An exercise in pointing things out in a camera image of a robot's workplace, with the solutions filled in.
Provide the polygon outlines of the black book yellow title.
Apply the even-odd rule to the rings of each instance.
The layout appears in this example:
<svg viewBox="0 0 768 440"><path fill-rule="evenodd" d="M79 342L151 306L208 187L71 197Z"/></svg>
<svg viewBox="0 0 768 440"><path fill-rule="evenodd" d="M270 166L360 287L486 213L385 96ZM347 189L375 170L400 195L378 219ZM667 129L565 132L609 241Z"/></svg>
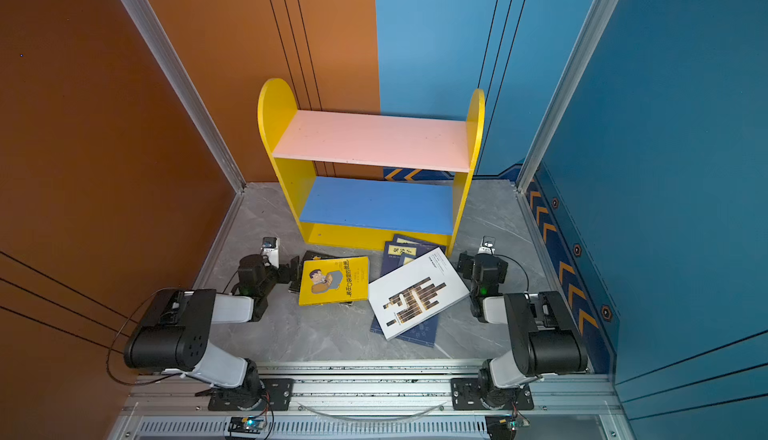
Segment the black book yellow title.
<svg viewBox="0 0 768 440"><path fill-rule="evenodd" d="M306 261L310 260L328 260L328 259L334 259L334 255L329 255L322 252L317 252L313 250L307 250L304 255L302 256L302 259L300 260L300 281L296 283L289 284L289 291L292 293L298 294L300 292L301 287L301 278L302 278L302 272L303 272L303 266Z"/></svg>

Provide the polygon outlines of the yellow pink blue bookshelf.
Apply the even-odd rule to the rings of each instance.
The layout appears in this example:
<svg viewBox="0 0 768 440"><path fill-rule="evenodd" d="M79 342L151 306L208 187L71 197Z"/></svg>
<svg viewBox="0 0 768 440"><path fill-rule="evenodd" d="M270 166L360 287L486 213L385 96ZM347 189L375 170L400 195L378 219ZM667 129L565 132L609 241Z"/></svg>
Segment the yellow pink blue bookshelf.
<svg viewBox="0 0 768 440"><path fill-rule="evenodd" d="M398 233L452 253L478 164L485 94L465 120L300 110L288 82L263 84L260 138L303 240L381 250ZM450 184L323 176L316 163L445 171Z"/></svg>

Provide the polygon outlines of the navy book rearmost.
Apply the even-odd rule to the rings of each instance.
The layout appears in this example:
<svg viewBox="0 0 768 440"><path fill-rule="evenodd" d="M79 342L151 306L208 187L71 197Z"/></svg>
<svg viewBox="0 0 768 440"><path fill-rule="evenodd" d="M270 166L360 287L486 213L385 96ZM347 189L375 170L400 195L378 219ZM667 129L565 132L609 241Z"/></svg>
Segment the navy book rearmost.
<svg viewBox="0 0 768 440"><path fill-rule="evenodd" d="M422 240L414 237L409 237L406 235L403 235L401 233L396 233L393 236L393 241L400 245L408 245L408 246L420 246L427 248L429 250L433 250L435 248L439 248L443 253L446 252L446 246L434 242L430 242L427 240Z"/></svg>

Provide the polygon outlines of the left green circuit board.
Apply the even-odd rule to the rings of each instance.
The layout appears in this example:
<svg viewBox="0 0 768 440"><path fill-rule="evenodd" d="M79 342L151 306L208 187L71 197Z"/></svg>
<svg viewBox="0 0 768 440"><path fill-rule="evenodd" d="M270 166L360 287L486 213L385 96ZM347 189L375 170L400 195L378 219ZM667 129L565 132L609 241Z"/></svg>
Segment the left green circuit board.
<svg viewBox="0 0 768 440"><path fill-rule="evenodd" d="M256 416L230 417L226 437L229 439L265 439L269 429L267 422Z"/></svg>

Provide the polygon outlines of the aluminium frame post right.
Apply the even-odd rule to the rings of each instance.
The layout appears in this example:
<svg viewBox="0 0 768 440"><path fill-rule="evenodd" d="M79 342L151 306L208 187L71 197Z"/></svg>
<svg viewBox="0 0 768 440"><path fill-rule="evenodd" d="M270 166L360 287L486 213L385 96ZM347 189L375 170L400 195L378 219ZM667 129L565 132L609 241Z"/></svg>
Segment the aluminium frame post right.
<svg viewBox="0 0 768 440"><path fill-rule="evenodd" d="M532 182L618 2L593 0L515 182L520 194Z"/></svg>

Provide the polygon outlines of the aluminium frame post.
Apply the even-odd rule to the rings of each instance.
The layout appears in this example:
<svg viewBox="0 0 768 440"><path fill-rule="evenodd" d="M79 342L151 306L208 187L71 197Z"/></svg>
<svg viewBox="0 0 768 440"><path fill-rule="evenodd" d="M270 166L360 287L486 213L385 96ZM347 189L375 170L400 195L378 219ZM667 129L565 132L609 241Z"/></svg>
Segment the aluminium frame post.
<svg viewBox="0 0 768 440"><path fill-rule="evenodd" d="M120 0L235 193L246 180L149 0Z"/></svg>
<svg viewBox="0 0 768 440"><path fill-rule="evenodd" d="M515 182L520 194L532 182L618 2L593 0Z"/></svg>

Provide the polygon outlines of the navy book middle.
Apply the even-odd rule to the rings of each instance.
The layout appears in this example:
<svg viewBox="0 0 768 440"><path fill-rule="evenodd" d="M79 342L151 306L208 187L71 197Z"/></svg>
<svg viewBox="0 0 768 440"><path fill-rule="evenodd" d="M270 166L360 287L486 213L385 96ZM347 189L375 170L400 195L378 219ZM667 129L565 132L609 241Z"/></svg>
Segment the navy book middle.
<svg viewBox="0 0 768 440"><path fill-rule="evenodd" d="M386 259L384 257L384 252L383 252L380 277L383 277L383 276L391 273L395 269L397 269L397 268L399 268L401 266L404 266L405 264L407 264L410 261L415 260L415 259L417 259L417 258L409 258L409 257L402 256L399 261L395 261L394 259Z"/></svg>

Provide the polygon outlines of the navy book lowest front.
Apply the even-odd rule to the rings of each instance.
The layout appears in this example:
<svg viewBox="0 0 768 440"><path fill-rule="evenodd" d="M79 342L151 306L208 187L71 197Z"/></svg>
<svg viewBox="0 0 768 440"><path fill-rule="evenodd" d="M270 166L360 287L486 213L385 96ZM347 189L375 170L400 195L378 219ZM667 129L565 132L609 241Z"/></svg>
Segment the navy book lowest front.
<svg viewBox="0 0 768 440"><path fill-rule="evenodd" d="M399 334L396 339L432 348L435 345L439 317L437 315Z"/></svg>

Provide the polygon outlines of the right circuit board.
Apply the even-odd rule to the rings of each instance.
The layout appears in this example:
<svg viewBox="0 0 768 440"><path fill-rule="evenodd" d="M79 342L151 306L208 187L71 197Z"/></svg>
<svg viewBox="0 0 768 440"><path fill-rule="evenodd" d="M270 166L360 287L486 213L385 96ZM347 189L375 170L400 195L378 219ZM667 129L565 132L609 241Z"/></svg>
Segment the right circuit board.
<svg viewBox="0 0 768 440"><path fill-rule="evenodd" d="M520 429L530 426L530 421L524 416L486 416L485 424L490 440L514 440Z"/></svg>

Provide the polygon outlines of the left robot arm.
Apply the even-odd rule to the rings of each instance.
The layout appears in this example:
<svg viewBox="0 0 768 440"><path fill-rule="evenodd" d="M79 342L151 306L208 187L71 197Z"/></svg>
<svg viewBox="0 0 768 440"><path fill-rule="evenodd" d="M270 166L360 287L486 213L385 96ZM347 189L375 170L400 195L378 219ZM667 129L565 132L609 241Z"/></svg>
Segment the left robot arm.
<svg viewBox="0 0 768 440"><path fill-rule="evenodd" d="M275 285L299 278L299 258L287 264L267 255L243 257L227 293L165 288L156 292L123 351L127 367L189 377L208 386L198 397L210 411L286 411L292 379L263 380L252 360L234 356L210 340L216 324L260 321Z"/></svg>

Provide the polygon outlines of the yellow cartoon cover book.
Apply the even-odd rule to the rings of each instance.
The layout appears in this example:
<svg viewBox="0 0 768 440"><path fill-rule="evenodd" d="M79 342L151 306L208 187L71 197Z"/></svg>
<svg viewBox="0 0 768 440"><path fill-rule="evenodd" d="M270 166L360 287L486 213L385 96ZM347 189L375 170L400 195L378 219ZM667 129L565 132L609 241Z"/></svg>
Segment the yellow cartoon cover book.
<svg viewBox="0 0 768 440"><path fill-rule="evenodd" d="M313 259L303 263L299 306L351 303L369 297L369 259Z"/></svg>

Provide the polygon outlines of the aluminium frame post left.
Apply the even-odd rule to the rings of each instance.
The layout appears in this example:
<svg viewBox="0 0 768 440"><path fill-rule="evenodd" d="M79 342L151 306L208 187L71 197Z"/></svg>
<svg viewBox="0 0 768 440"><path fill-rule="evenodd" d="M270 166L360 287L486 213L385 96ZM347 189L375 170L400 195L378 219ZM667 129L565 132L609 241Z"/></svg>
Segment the aluminium frame post left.
<svg viewBox="0 0 768 440"><path fill-rule="evenodd" d="M246 180L149 0L120 0L235 193Z"/></svg>

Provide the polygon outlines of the navy book near shelf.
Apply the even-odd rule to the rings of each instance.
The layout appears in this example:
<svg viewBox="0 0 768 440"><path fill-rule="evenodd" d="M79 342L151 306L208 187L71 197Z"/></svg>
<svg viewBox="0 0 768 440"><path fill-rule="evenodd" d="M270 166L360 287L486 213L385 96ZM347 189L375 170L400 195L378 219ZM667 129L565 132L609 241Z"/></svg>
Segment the navy book near shelf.
<svg viewBox="0 0 768 440"><path fill-rule="evenodd" d="M394 259L395 261L399 261L402 256L418 258L435 248L436 245L431 244L390 241L385 244L384 257L386 259Z"/></svg>

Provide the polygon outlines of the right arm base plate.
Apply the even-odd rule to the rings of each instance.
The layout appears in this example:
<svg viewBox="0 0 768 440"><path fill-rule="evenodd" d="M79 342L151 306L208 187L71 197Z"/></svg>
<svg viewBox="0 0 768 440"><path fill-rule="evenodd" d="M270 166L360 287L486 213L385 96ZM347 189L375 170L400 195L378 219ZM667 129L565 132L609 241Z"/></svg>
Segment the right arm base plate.
<svg viewBox="0 0 768 440"><path fill-rule="evenodd" d="M502 389L490 381L481 384L478 378L452 378L450 390L453 409L458 411L531 411L535 408L528 385Z"/></svg>

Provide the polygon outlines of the white book brown pattern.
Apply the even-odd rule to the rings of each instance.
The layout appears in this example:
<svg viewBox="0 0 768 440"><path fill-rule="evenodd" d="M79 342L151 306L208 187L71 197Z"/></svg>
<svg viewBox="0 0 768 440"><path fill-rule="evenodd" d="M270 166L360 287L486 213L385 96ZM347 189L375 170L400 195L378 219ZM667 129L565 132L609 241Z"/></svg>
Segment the white book brown pattern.
<svg viewBox="0 0 768 440"><path fill-rule="evenodd" d="M369 284L369 303L392 340L467 298L470 290L449 258L434 248Z"/></svg>

